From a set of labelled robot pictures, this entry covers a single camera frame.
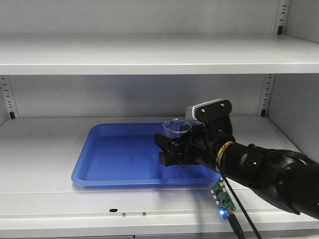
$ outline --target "plastic tray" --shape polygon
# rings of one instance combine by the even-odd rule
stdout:
[[[94,126],[72,173],[85,187],[149,188],[209,186],[220,175],[202,165],[159,162],[154,134],[161,123],[112,123]]]

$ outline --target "plastic cup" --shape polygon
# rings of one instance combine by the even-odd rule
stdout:
[[[163,128],[167,137],[178,138],[191,129],[191,123],[183,119],[173,118],[165,120]]]

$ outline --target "white shelf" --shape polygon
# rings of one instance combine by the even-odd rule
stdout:
[[[319,73],[319,45],[270,34],[0,36],[1,75]]]
[[[71,173],[91,127],[162,120],[8,120],[0,127],[0,238],[230,232],[208,190],[89,190],[72,184]],[[232,123],[239,143],[296,150],[267,118],[232,117]],[[251,190],[233,185],[260,231],[319,229],[317,220],[278,210]],[[110,213],[111,208],[119,211]],[[240,211],[237,218],[243,230],[251,231]]]

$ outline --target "upper shelf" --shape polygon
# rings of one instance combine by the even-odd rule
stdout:
[[[319,45],[271,34],[0,36],[1,75],[319,73]]]

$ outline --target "shelving unit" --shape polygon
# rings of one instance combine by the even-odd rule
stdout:
[[[70,175],[91,127],[99,123],[162,120],[164,118],[7,121],[0,131],[1,236],[138,237],[163,232],[231,231],[227,222],[219,217],[209,190],[105,190],[85,189],[72,184]],[[296,150],[267,118],[232,117],[232,122],[238,142]],[[319,229],[315,219],[278,210],[251,190],[234,182],[233,186],[260,230]],[[109,212],[111,208],[118,209],[118,212]],[[274,215],[277,219],[269,221]],[[247,223],[242,227],[249,230]]]
[[[273,34],[22,34],[0,38],[3,75],[319,73],[319,46]]]
[[[2,1],[0,238],[231,237],[205,188],[86,189],[73,168],[97,124],[161,122],[217,98],[233,104],[237,142],[316,160],[315,9],[311,0]],[[318,220],[231,183],[263,233],[319,234]]]

